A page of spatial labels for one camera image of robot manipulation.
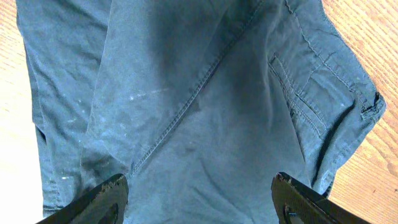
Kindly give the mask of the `dark navy garment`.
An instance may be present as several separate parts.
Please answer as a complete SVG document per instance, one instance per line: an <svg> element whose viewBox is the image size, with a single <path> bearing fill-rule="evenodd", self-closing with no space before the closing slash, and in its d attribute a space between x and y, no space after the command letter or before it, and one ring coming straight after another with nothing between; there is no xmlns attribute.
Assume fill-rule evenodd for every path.
<svg viewBox="0 0 398 224"><path fill-rule="evenodd" d="M386 103L320 0L18 0L48 217L114 174L126 223L276 223Z"/></svg>

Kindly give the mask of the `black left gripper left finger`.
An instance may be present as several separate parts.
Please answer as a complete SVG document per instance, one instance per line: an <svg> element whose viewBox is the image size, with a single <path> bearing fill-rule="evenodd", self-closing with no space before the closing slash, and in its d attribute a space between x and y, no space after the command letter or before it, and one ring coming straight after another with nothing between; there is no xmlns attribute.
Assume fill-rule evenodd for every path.
<svg viewBox="0 0 398 224"><path fill-rule="evenodd" d="M115 174L38 224L123 224L128 193L126 177Z"/></svg>

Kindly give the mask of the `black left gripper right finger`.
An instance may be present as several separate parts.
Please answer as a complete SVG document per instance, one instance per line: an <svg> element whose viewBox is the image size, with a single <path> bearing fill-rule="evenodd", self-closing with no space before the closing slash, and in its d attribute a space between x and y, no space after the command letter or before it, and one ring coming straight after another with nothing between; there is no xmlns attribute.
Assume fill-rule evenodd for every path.
<svg viewBox="0 0 398 224"><path fill-rule="evenodd" d="M285 172L277 173L271 189L280 224L369 224Z"/></svg>

